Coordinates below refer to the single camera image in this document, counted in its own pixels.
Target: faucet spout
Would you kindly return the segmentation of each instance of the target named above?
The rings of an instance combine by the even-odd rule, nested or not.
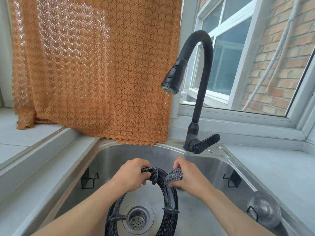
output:
[[[200,141],[198,139],[199,119],[202,111],[204,97],[207,91],[207,85],[210,78],[213,58],[212,41],[207,32],[203,30],[198,30],[188,37],[178,56],[178,59],[176,60],[173,67],[166,75],[164,81],[161,83],[161,88],[167,91],[168,93],[177,94],[179,92],[188,60],[198,42],[201,42],[204,49],[203,72],[201,75],[201,81],[196,99],[194,113],[192,116],[192,121],[191,124],[188,126],[187,136],[185,144],[183,146],[183,148],[186,151],[191,151],[194,154],[202,153],[208,147],[217,143],[220,140],[220,135],[217,133],[203,141]]]

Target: faucet handle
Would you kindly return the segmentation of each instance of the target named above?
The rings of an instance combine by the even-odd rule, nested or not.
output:
[[[203,141],[199,141],[199,139],[193,139],[189,143],[191,152],[193,154],[200,154],[208,147],[212,146],[213,144],[217,143],[220,140],[219,134],[213,134],[211,137],[204,139]]]

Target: stainless steel sink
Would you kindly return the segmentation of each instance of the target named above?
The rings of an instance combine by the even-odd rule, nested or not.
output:
[[[139,147],[118,144],[112,140],[103,140],[100,151],[89,166],[92,176],[96,172],[99,173],[99,179],[95,181],[95,188],[93,190],[82,190],[79,181],[61,206],[56,217],[87,198],[100,186],[108,182],[122,164],[136,157],[147,159],[151,166],[169,172],[175,159],[184,156],[187,160],[195,163],[213,186],[226,194],[244,212],[247,210],[247,203],[254,191],[268,191],[223,145],[214,145],[209,151],[205,151],[200,155],[186,152],[182,149],[182,146],[183,142],[176,141],[168,141],[167,144],[157,144],[153,147]],[[223,179],[224,174],[230,176],[234,170],[242,178],[237,188],[228,187],[228,180]],[[178,215],[175,235],[226,235],[214,215],[201,201],[186,192],[178,191],[177,194],[180,214]],[[273,233],[276,235],[314,235],[281,202],[279,204],[283,218],[280,226],[274,229]],[[118,222],[119,235],[155,235],[161,225],[163,207],[162,191],[159,186],[152,185],[151,182],[141,186],[135,192],[128,193],[120,207],[120,212],[126,214],[132,209],[135,210],[135,215],[128,221]],[[104,229],[105,218],[102,219],[100,224],[101,228]]]

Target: gray countertop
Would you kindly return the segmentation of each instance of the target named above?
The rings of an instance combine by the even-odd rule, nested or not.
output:
[[[302,151],[224,146],[315,232],[315,156]]]

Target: orange curtain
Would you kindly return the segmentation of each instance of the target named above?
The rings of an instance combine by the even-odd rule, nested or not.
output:
[[[10,0],[18,129],[166,142],[181,0]]]

